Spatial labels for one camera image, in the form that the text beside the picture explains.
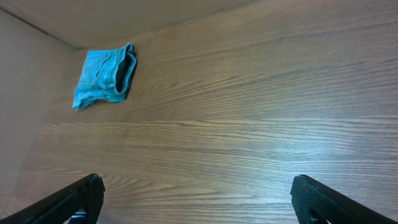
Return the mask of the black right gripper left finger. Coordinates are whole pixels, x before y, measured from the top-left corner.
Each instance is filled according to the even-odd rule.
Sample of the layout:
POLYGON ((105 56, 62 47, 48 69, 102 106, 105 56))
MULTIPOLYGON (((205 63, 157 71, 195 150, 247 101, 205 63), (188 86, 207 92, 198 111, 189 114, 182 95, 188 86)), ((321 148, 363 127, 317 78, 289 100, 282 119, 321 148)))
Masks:
POLYGON ((96 224, 103 206, 104 193, 102 178, 98 174, 90 174, 3 218, 1 224, 96 224))

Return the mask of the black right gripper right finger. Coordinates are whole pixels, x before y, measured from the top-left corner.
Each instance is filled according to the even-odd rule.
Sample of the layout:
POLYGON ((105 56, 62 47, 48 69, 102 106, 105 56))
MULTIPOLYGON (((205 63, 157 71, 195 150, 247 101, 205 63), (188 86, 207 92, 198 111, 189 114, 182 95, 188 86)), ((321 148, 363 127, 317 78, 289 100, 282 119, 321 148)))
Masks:
POLYGON ((294 177, 290 194, 300 224, 397 224, 307 175, 294 177))

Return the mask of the light blue denim jeans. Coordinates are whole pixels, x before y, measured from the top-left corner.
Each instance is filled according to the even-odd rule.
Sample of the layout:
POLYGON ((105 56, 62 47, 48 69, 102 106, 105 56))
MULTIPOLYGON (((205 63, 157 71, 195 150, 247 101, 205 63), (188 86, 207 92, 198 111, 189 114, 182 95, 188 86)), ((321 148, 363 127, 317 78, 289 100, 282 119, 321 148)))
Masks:
POLYGON ((87 51, 72 108, 80 110, 98 100, 124 101, 136 64, 134 46, 130 42, 117 49, 87 51))

